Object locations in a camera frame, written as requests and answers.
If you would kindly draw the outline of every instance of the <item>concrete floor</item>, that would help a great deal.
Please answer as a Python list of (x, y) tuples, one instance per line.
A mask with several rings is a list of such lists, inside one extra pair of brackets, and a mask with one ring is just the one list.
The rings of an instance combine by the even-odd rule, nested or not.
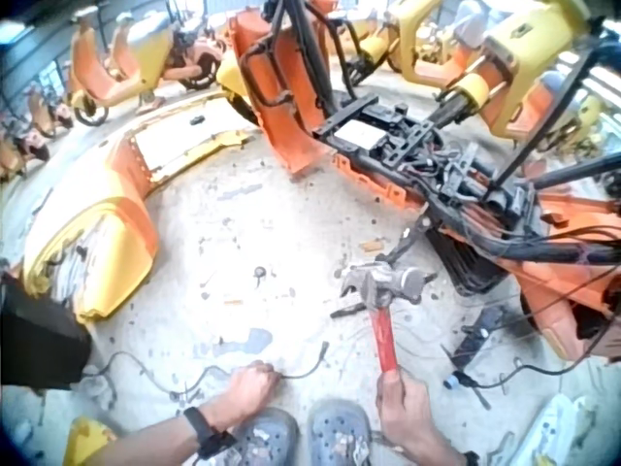
[[(428, 115), (435, 105), (428, 88), (405, 83), (388, 72), (371, 77), (361, 87), (361, 92), (366, 91), (377, 92), (386, 104), (408, 102), (415, 116)], [(102, 128), (78, 125), (53, 144), (48, 165), (33, 171), (26, 182), (6, 189), (0, 255), (12, 262), (20, 258), (25, 224), (36, 200), (58, 183), (86, 148), (130, 118), (131, 109), (125, 108), (122, 115), (111, 113), (111, 121)], [(224, 116), (207, 112), (206, 118), (204, 124)], [(447, 132), (461, 141), (478, 142), (490, 156), (510, 148), (509, 142), (490, 137), (474, 118)], [(172, 147), (175, 141), (164, 136), (162, 145)], [(304, 373), (327, 341), (330, 348), (319, 369), (307, 379), (282, 383), (273, 403), (300, 424), (303, 437), (295, 464), (308, 464), (304, 433), (316, 400), (354, 400), (367, 411), (373, 429), (378, 429), (379, 368), (369, 319), (361, 314), (333, 321), (328, 314), (334, 311), (342, 270), (369, 261), (376, 253), (364, 253), (361, 244), (379, 239), (389, 250), (409, 213), (377, 202), (327, 160), (293, 181), (258, 132), (243, 150), (224, 150), (172, 180), (147, 199), (147, 207), (160, 234), (160, 252), (146, 284), (110, 319), (91, 327), (96, 346), (93, 359), (99, 366), (115, 351), (130, 351), (161, 384), (183, 390), (212, 364), (228, 372), (261, 358), (284, 373)], [(427, 383), (436, 423), (457, 449), (474, 450), (485, 464), (486, 453), (499, 445), (507, 431), (522, 438), (545, 402), (563, 392), (572, 399), (587, 395), (598, 406), (595, 426), (568, 464), (610, 461), (621, 438), (621, 420), (616, 415), (621, 407), (620, 367), (592, 358), (562, 378), (524, 372), (507, 384), (506, 393), (485, 391), (492, 406), (485, 411), (470, 390), (448, 391), (441, 386), (451, 371), (441, 344), (455, 349), (462, 338), (461, 325), (474, 321), (485, 299), (514, 296), (515, 283), (507, 280), (488, 297), (466, 299), (455, 293), (425, 240), (405, 260), (440, 275), (425, 288), (420, 305), (402, 303), (395, 308), (399, 362)], [(267, 277), (257, 287), (253, 271), (258, 266), (267, 270)], [(521, 315), (515, 299), (510, 302)], [(515, 356), (553, 369), (564, 365), (525, 324), (495, 334), (469, 372), (480, 381), (495, 382), (499, 374), (513, 369)], [(186, 406), (186, 400), (173, 402), (158, 391), (129, 359), (119, 358), (110, 374), (117, 394), (112, 405), (108, 392), (94, 399), (87, 396), (93, 394), (92, 387), (50, 390), (43, 407), (30, 390), (3, 387), (3, 422), (13, 431), (20, 421), (29, 419), (35, 431), (25, 450), (31, 455), (43, 450), (37, 464), (55, 465), (62, 461), (69, 425), (76, 416), (96, 416), (131, 432), (175, 416)], [(208, 375), (192, 404), (225, 385), (219, 373)], [(373, 461), (407, 464), (381, 446), (374, 447)]]

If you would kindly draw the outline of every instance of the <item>black metal frame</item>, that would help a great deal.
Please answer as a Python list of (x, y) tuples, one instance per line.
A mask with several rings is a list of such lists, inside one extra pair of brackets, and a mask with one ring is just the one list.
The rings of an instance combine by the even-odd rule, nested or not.
[[(483, 256), (549, 263), (576, 263), (586, 260), (593, 265), (615, 265), (621, 262), (621, 250), (616, 245), (587, 243), (547, 243), (549, 225), (540, 219), (541, 208), (537, 196), (538, 188), (574, 181), (611, 170), (610, 166), (621, 163), (615, 157), (614, 163), (580, 164), (570, 169), (548, 173), (546, 178), (525, 181), (514, 176), (514, 172), (530, 151), (537, 146), (572, 100), (582, 79), (601, 58), (602, 49), (591, 42), (573, 73), (567, 79), (563, 92), (555, 100), (546, 117), (539, 123), (529, 140), (517, 150), (514, 160), (496, 176), (495, 167), (489, 166), (476, 156), (477, 146), (469, 145), (459, 156), (447, 158), (441, 154), (443, 141), (433, 124), (420, 122), (407, 116), (408, 106), (400, 104), (394, 108), (379, 105), (378, 97), (367, 95), (348, 101), (343, 107), (337, 106), (330, 86), (329, 75), (319, 52), (319, 47), (306, 18), (304, 0), (280, 0), (277, 13), (272, 22), (271, 33), (250, 48), (240, 59), (242, 73), (249, 84), (248, 90), (263, 105), (297, 105), (284, 79), (278, 79), (282, 89), (280, 99), (268, 101), (264, 98), (257, 83), (247, 69), (248, 59), (258, 53), (273, 50), (280, 32), (281, 16), (287, 12), (291, 19), (293, 32), (300, 45), (311, 85), (317, 95), (317, 106), (326, 114), (325, 122), (311, 132), (314, 139), (334, 148), (347, 157), (356, 170), (378, 174), (421, 195), (429, 204), (428, 217), (436, 225), (444, 225), (469, 240), (469, 243)], [(313, 6), (306, 8), (326, 25), (335, 44), (340, 40), (336, 28), (328, 27), (329, 21)], [(605, 56), (621, 56), (621, 45), (607, 51)], [(273, 55), (270, 61), (278, 70)], [(348, 76), (343, 74), (347, 85)], [(352, 120), (362, 121), (384, 131), (384, 136), (370, 150), (344, 141), (335, 133)], [(304, 123), (298, 123), (306, 130)], [(494, 238), (479, 233), (469, 222), (464, 207), (476, 205), (498, 221), (510, 235)]]

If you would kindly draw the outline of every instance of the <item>red hammer handle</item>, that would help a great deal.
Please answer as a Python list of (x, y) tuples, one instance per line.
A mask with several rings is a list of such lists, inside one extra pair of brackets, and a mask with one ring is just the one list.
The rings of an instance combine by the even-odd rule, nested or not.
[(397, 369), (397, 352), (395, 352), (395, 339), (392, 335), (392, 323), (388, 308), (379, 308), (371, 311), (371, 324), (376, 334), (377, 355), (381, 372)]

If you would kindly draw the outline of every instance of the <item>watch strap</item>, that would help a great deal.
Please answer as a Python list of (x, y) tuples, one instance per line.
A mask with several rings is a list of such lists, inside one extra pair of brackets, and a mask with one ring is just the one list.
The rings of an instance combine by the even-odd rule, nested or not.
[(212, 429), (205, 417), (193, 406), (183, 412), (192, 428), (196, 431), (198, 440), (198, 456), (208, 459), (230, 449), (236, 440), (228, 432), (217, 432)]

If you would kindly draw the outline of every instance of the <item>left hand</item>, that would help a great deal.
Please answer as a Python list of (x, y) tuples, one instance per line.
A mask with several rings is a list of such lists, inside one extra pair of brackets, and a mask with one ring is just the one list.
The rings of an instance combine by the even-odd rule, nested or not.
[(272, 364), (255, 361), (231, 376), (227, 390), (200, 407), (211, 427), (222, 432), (267, 406), (281, 374)]

